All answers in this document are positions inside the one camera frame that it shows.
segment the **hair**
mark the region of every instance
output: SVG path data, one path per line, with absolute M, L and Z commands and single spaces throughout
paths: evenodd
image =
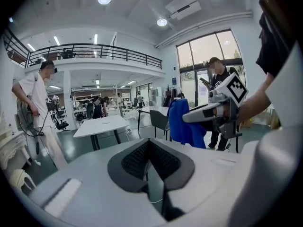
M 44 61 L 44 62 L 42 62 L 40 70 L 45 69 L 49 65 L 52 65 L 54 67 L 53 61 Z
M 212 57 L 212 58 L 210 58 L 210 60 L 209 60 L 209 64 L 211 65 L 211 64 L 213 64 L 213 63 L 215 63 L 215 62 L 221 62 L 221 60 L 218 58 L 218 57 Z

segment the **white chair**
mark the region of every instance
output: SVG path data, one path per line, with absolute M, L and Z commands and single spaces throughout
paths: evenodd
M 24 179 L 27 178 L 31 182 L 34 188 L 36 188 L 36 185 L 34 184 L 32 178 L 30 177 L 29 174 L 27 174 L 24 170 L 22 169 L 17 169 L 13 172 L 11 175 L 9 182 L 12 186 L 18 188 L 21 190 L 21 187 L 25 184 L 25 186 L 29 189 L 32 190 L 28 184 L 24 181 Z

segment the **table leg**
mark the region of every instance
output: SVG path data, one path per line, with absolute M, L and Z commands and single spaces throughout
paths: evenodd
M 116 140 L 117 140 L 118 144 L 121 144 L 121 140 L 119 138 L 119 134 L 118 134 L 117 130 L 114 130 L 114 134 L 115 134 L 115 137 L 116 137 Z
M 139 110 L 139 117 L 138 117 L 138 132 L 139 132 L 139 127 L 140 127 L 140 114 L 141 114 L 141 110 Z
M 93 145 L 93 149 L 94 149 L 94 150 L 98 150 L 98 149 L 97 149 L 97 146 L 96 146 L 96 142 L 95 142 L 95 136 L 94 136 L 94 135 L 91 135 L 91 136 L 90 136 L 90 140 L 91 140 L 91 144 Z
M 99 141 L 98 141 L 98 137 L 97 135 L 95 134 L 95 142 L 96 142 L 96 146 L 97 146 L 97 149 L 100 149 L 100 145 L 99 145 Z

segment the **glass door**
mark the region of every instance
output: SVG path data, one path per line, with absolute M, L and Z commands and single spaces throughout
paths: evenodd
M 201 106 L 208 104 L 208 90 L 206 86 L 203 84 L 203 82 L 200 80 L 200 78 L 203 78 L 204 80 L 210 82 L 208 77 L 208 71 L 207 69 L 197 70 L 196 71 L 196 105 Z

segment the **air vent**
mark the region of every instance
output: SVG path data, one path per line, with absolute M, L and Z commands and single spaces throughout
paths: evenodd
M 170 16 L 172 19 L 178 20 L 201 10 L 197 0 L 173 0 L 165 8 L 172 13 Z

